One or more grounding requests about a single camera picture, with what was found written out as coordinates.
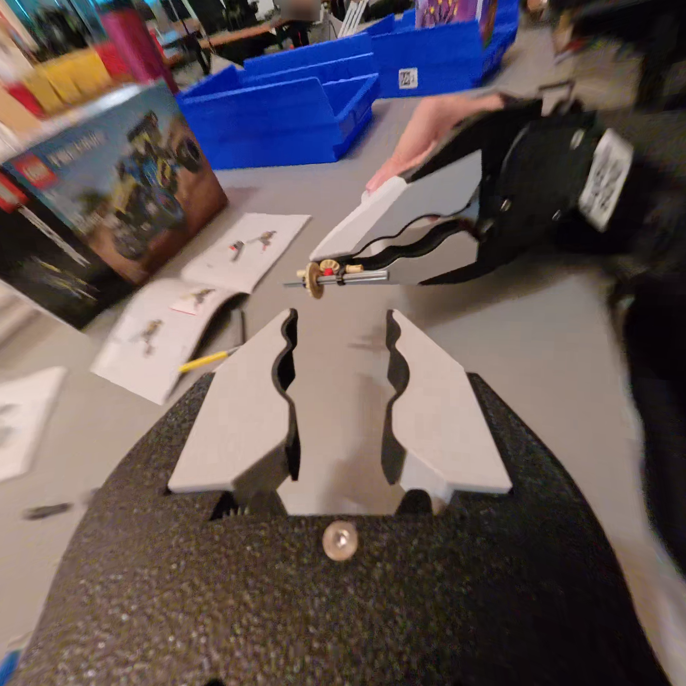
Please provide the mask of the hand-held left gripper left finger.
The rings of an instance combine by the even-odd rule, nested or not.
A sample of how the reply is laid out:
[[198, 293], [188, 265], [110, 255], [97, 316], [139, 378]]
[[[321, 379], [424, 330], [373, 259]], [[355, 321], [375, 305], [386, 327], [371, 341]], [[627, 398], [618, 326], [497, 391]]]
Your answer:
[[172, 493], [276, 491], [300, 472], [298, 313], [287, 308], [220, 365], [167, 483]]

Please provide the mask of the tan gear red axle assembly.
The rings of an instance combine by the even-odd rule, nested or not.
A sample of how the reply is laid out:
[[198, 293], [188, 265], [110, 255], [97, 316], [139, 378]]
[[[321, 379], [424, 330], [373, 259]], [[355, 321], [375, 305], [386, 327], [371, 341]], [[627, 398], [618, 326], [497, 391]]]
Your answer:
[[324, 290], [329, 286], [368, 285], [387, 283], [389, 280], [387, 269], [369, 270], [356, 263], [324, 259], [321, 262], [308, 263], [304, 269], [296, 272], [294, 280], [284, 282], [282, 286], [289, 289], [303, 289], [313, 299], [320, 300], [324, 295]]

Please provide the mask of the person's right hand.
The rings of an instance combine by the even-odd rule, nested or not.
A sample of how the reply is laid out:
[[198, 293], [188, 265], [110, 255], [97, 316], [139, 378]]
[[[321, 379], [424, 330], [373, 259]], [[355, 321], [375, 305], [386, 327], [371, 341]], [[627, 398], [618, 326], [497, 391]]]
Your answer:
[[374, 193], [388, 179], [420, 164], [455, 126], [481, 112], [504, 108], [501, 93], [478, 97], [446, 94], [424, 98], [415, 108], [392, 155], [366, 184], [366, 193]]

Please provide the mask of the pink bottle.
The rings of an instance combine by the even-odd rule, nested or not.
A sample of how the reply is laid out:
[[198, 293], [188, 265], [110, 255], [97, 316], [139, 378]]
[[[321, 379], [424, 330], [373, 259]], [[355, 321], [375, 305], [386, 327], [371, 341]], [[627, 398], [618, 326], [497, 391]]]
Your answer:
[[140, 84], [164, 81], [178, 93], [178, 85], [163, 53], [151, 37], [141, 14], [130, 1], [110, 1], [98, 8], [99, 20], [112, 44]]

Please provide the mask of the open instruction booklet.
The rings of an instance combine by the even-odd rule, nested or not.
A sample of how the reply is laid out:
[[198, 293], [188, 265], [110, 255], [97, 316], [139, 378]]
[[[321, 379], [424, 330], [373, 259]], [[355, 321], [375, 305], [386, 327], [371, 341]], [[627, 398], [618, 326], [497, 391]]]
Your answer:
[[309, 219], [243, 215], [178, 277], [156, 279], [131, 298], [90, 372], [163, 405], [215, 314], [252, 294]]

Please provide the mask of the grey beam yellow axle assembly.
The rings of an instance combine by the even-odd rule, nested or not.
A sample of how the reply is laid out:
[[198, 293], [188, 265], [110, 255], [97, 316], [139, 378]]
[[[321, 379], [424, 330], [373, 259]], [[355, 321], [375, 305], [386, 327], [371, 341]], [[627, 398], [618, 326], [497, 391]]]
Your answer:
[[238, 345], [231, 347], [225, 351], [218, 351], [216, 353], [212, 353], [207, 356], [199, 357], [197, 359], [193, 359], [192, 361], [186, 362], [184, 365], [181, 365], [178, 368], [178, 373], [179, 374], [186, 374], [192, 371], [196, 371], [198, 369], [201, 369], [205, 366], [218, 363], [218, 362], [223, 362], [233, 354], [235, 354], [244, 344], [245, 344], [245, 339], [246, 339], [246, 328], [245, 328], [245, 314], [243, 309], [238, 309], [237, 310], [237, 320], [239, 324], [239, 332], [240, 332], [240, 340]]

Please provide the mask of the purple toy box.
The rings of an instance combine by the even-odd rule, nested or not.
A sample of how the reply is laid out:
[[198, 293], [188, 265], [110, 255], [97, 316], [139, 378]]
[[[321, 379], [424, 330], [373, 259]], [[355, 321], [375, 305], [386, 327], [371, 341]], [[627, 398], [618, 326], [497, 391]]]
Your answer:
[[442, 25], [475, 21], [484, 47], [491, 42], [498, 1], [417, 1], [415, 28], [435, 28]]

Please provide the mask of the yellow plastic bin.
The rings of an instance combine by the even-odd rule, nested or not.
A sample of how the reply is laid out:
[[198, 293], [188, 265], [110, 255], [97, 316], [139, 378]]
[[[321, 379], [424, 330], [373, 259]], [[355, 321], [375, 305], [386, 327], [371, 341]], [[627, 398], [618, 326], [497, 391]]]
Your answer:
[[20, 82], [36, 100], [44, 117], [91, 100], [114, 85], [94, 48], [38, 64]]

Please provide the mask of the lego set box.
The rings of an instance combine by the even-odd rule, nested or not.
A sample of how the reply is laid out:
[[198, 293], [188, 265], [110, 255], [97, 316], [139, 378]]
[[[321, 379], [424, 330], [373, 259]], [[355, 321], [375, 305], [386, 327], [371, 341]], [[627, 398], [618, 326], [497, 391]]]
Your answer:
[[228, 204], [163, 80], [1, 147], [1, 298], [82, 330]]

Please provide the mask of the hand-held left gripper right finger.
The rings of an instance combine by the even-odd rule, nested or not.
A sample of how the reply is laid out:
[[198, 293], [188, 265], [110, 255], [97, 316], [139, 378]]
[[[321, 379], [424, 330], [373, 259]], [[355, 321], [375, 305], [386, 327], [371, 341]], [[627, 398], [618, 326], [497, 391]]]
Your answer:
[[397, 309], [386, 313], [393, 393], [382, 433], [389, 485], [433, 514], [457, 493], [505, 495], [513, 484], [466, 370]]

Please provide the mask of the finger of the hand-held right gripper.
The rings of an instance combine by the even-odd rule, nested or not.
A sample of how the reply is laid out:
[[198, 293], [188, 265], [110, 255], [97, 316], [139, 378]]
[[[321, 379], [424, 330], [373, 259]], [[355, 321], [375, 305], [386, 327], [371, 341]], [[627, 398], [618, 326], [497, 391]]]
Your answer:
[[394, 176], [323, 238], [310, 253], [310, 261], [353, 257], [380, 239], [399, 236], [422, 218], [476, 218], [481, 180], [482, 150], [416, 181]]
[[419, 285], [476, 262], [479, 241], [472, 219], [420, 220], [399, 235], [374, 241], [353, 258], [362, 264], [348, 285]]

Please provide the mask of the small car cover booklet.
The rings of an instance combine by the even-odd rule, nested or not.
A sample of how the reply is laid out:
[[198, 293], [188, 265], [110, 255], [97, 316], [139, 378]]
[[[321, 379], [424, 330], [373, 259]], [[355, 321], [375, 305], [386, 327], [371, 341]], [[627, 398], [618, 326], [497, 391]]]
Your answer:
[[54, 366], [1, 382], [1, 482], [30, 470], [66, 374]]

